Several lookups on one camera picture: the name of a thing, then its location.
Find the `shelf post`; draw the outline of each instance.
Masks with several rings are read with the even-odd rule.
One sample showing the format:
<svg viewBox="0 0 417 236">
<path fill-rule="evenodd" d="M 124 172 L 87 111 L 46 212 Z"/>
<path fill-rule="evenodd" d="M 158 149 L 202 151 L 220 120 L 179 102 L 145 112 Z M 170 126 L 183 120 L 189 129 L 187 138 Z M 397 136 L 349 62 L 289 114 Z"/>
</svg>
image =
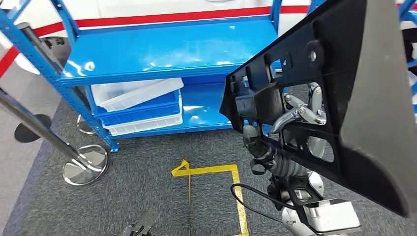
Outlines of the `shelf post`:
<svg viewBox="0 0 417 236">
<path fill-rule="evenodd" d="M 273 0 L 271 10 L 269 12 L 269 18 L 272 21 L 274 29 L 278 35 L 278 28 L 279 28 L 279 14 L 281 11 L 281 4 L 282 0 Z"/>
<path fill-rule="evenodd" d="M 28 6 L 30 0 L 20 0 L 19 3 L 17 4 L 17 6 L 15 6 L 14 8 L 12 8 L 7 16 L 9 17 L 9 19 L 14 22 L 19 16 L 20 14 L 23 12 L 23 10 Z"/>
<path fill-rule="evenodd" d="M 58 91 L 64 100 L 84 118 L 94 132 L 109 146 L 111 152 L 118 151 L 119 145 L 111 139 L 111 135 L 102 127 L 101 123 L 92 116 L 89 108 L 83 104 L 80 98 L 73 92 L 72 88 L 63 86 L 58 82 L 60 72 L 56 71 L 45 60 L 33 46 L 33 43 L 13 24 L 2 9 L 0 9 L 0 31 L 38 69 L 40 74 Z"/>
<path fill-rule="evenodd" d="M 55 7 L 55 10 L 61 16 L 62 24 L 68 34 L 68 41 L 71 47 L 75 45 L 75 41 L 80 35 L 80 30 L 78 29 L 77 23 L 71 17 L 68 9 L 65 7 L 62 0 L 51 0 L 52 5 Z"/>
<path fill-rule="evenodd" d="M 307 15 L 310 14 L 312 11 L 314 11 L 318 6 L 323 4 L 325 0 L 311 0 L 311 4 L 308 7 Z"/>
<path fill-rule="evenodd" d="M 415 3 L 416 3 L 416 0 L 405 0 L 400 5 L 400 7 L 398 8 L 398 13 L 400 15 L 401 21 L 409 20 L 407 19 L 408 18 L 407 15 Z"/>
<path fill-rule="evenodd" d="M 45 138 L 71 159 L 62 169 L 62 176 L 67 183 L 76 186 L 86 185 L 97 180 L 107 170 L 107 152 L 101 146 L 90 145 L 78 150 L 74 149 L 2 88 L 0 88 L 0 105 L 22 121 L 33 133 Z M 100 148 L 99 151 L 85 152 L 86 155 L 89 155 L 88 158 L 84 153 L 80 153 L 92 146 L 96 149 Z"/>
</svg>

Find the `white plastic storage bin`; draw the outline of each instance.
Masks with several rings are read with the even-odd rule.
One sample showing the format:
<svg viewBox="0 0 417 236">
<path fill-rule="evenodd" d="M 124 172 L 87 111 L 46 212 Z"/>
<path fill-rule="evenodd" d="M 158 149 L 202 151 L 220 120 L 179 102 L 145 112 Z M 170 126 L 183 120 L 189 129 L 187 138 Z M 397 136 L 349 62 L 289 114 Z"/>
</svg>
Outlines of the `white plastic storage bin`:
<svg viewBox="0 0 417 236">
<path fill-rule="evenodd" d="M 175 115 L 157 117 L 151 119 L 138 120 L 128 123 L 115 124 L 105 126 L 103 128 L 108 129 L 112 136 L 131 134 L 140 131 L 146 131 L 151 129 L 158 129 L 173 125 L 182 124 L 182 98 L 179 95 L 179 113 Z"/>
<path fill-rule="evenodd" d="M 136 106 L 183 86 L 181 78 L 171 78 L 91 85 L 91 92 L 97 106 L 114 112 Z"/>
</svg>

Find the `blue plastic storage bin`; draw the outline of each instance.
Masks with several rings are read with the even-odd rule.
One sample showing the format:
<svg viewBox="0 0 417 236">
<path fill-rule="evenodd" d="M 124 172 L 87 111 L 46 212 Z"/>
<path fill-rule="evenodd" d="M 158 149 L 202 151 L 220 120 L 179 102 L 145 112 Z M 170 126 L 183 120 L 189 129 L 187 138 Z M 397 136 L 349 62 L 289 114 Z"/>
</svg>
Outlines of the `blue plastic storage bin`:
<svg viewBox="0 0 417 236">
<path fill-rule="evenodd" d="M 86 86 L 85 90 L 94 117 L 99 118 L 105 126 L 170 116 L 180 112 L 179 90 L 167 93 L 139 105 L 114 112 L 107 112 L 104 108 L 101 108 L 94 103 L 90 86 Z"/>
</svg>

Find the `shelf leg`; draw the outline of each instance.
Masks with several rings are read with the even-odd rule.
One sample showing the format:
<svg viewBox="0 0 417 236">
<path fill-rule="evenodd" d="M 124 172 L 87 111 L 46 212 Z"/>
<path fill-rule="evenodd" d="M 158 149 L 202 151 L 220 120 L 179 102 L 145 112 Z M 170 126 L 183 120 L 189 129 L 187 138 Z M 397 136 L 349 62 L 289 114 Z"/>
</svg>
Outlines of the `shelf leg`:
<svg viewBox="0 0 417 236">
<path fill-rule="evenodd" d="M 71 87 L 56 87 L 56 89 L 66 102 L 68 102 L 69 105 L 71 105 L 71 107 L 83 117 L 92 130 L 106 143 L 107 146 L 109 146 L 110 151 L 117 152 L 119 150 L 118 143 L 111 138 L 111 135 L 103 128 L 102 124 L 93 117 L 89 108 L 82 103 Z"/>
<path fill-rule="evenodd" d="M 325 0 L 311 0 L 310 6 L 307 10 L 307 15 L 310 14 L 312 11 L 314 11 L 318 6 L 323 4 Z"/>
<path fill-rule="evenodd" d="M 52 5 L 57 10 L 57 13 L 61 16 L 62 24 L 68 34 L 68 41 L 71 47 L 75 45 L 75 41 L 80 35 L 80 30 L 78 29 L 77 23 L 71 17 L 68 9 L 65 7 L 65 4 L 62 0 L 51 0 Z"/>
<path fill-rule="evenodd" d="M 400 7 L 398 8 L 398 14 L 400 15 L 401 21 L 407 20 L 407 13 L 411 10 L 411 8 L 416 3 L 416 0 L 405 0 Z"/>
<path fill-rule="evenodd" d="M 272 3 L 271 12 L 269 13 L 269 17 L 273 21 L 272 24 L 274 26 L 274 29 L 275 29 L 277 35 L 279 34 L 279 32 L 278 32 L 278 30 L 279 30 L 279 14 L 281 12 L 281 4 L 282 4 L 282 0 L 274 0 L 273 3 Z"/>
</svg>

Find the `gray carpet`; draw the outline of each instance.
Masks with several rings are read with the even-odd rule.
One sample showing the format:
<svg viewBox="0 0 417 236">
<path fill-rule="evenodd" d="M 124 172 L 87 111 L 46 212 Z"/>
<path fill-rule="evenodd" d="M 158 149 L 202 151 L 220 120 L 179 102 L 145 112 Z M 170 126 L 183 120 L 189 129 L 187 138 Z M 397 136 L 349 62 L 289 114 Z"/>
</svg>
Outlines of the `gray carpet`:
<svg viewBox="0 0 417 236">
<path fill-rule="evenodd" d="M 76 116 L 61 103 L 54 119 L 59 135 L 77 148 L 100 144 L 97 137 L 85 136 L 76 130 Z M 172 177 L 170 173 L 182 159 L 188 160 L 192 168 L 237 164 L 241 183 L 266 191 L 268 175 L 251 174 L 248 165 L 251 156 L 242 147 L 241 140 L 241 135 L 232 130 L 121 140 L 120 151 L 110 155 L 107 173 L 98 182 L 85 187 L 73 187 L 64 182 L 61 169 L 67 158 L 50 149 L 38 155 L 38 164 L 29 174 L 3 235 L 109 236 L 120 233 L 124 226 L 152 207 L 160 215 L 152 235 L 187 236 L 188 180 L 187 177 Z M 229 191 L 230 173 L 193 176 L 191 181 L 191 235 L 239 234 L 237 205 Z M 414 236 L 417 232 L 414 220 L 396 216 L 326 179 L 325 190 L 326 198 L 353 201 L 363 230 L 352 235 Z M 273 204 L 259 196 L 243 190 L 243 199 L 279 217 Z M 246 215 L 251 236 L 291 235 L 277 222 L 248 210 Z"/>
</svg>

